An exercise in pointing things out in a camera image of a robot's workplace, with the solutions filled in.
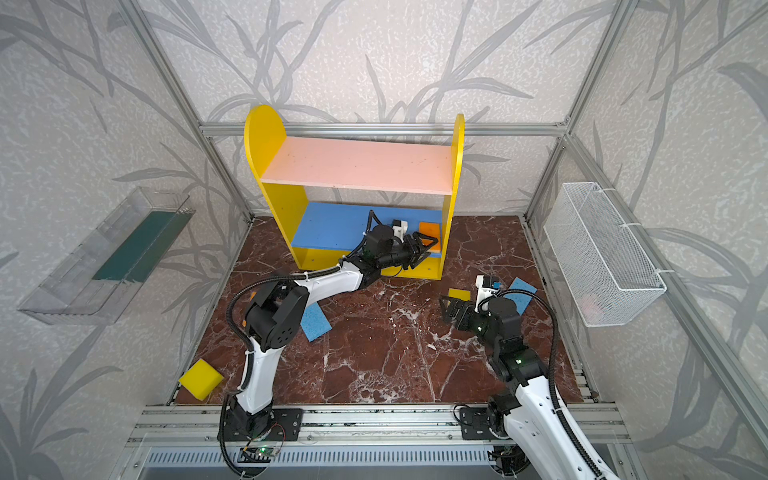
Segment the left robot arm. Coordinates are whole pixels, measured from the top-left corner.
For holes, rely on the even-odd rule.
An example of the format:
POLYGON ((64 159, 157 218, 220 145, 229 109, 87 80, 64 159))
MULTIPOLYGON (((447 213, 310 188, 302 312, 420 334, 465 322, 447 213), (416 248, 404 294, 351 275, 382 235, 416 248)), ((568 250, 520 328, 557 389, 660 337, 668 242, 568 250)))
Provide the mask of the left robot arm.
POLYGON ((365 289, 380 279, 385 269, 414 269, 438 244, 436 234, 409 232, 401 220, 385 224, 370 211, 360 243, 333 267, 273 275, 236 293, 228 304, 226 321, 245 345, 245 365, 238 389, 222 404, 217 435, 220 445, 268 434, 275 423, 273 386, 279 360, 296 337, 308 307, 365 289))

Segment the yellow orange sponge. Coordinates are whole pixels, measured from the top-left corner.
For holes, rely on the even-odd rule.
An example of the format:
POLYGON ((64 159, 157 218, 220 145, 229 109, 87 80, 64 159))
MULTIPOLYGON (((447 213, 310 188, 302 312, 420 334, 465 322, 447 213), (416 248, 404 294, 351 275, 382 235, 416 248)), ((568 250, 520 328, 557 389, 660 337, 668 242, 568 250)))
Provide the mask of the yellow orange sponge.
POLYGON ((441 226, 439 223, 421 222, 419 224, 418 232, 422 237, 422 243, 429 246, 429 252, 431 254, 441 252, 441 226))

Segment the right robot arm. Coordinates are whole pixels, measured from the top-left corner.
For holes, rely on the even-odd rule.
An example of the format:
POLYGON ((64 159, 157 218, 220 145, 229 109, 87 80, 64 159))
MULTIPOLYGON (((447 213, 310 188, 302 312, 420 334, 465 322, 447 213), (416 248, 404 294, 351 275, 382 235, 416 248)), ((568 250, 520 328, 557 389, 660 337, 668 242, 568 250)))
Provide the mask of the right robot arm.
POLYGON ((515 477, 528 467, 542 479, 615 479, 617 475, 568 411, 556 385, 559 324, 546 300, 523 289, 493 292, 477 303, 439 299, 442 319, 474 334, 491 349, 488 363, 508 391, 488 402, 490 432, 513 447, 489 453, 493 467, 515 477), (543 361, 522 335, 522 315, 512 295, 538 303, 552 321, 549 359, 543 361))

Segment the blue sponge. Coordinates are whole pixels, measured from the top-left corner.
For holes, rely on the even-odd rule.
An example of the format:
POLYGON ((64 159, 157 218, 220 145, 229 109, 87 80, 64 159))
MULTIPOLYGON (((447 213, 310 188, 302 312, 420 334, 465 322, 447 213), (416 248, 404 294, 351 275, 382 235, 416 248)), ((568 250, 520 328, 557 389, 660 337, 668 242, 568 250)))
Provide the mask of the blue sponge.
POLYGON ((332 327, 318 303, 309 305, 301 319, 302 330, 309 342, 328 333, 332 327))
MULTIPOLYGON (((525 282, 524 280, 516 277, 512 283, 510 284, 509 288, 511 290, 521 290, 529 292, 530 294, 535 295, 537 293, 537 288, 530 285, 529 283, 525 282)), ((513 301, 516 305, 516 311, 517 313, 522 316, 529 306, 530 302, 532 301, 532 297, 527 294, 521 294, 521 293, 508 293, 505 295, 506 299, 509 299, 513 301)))

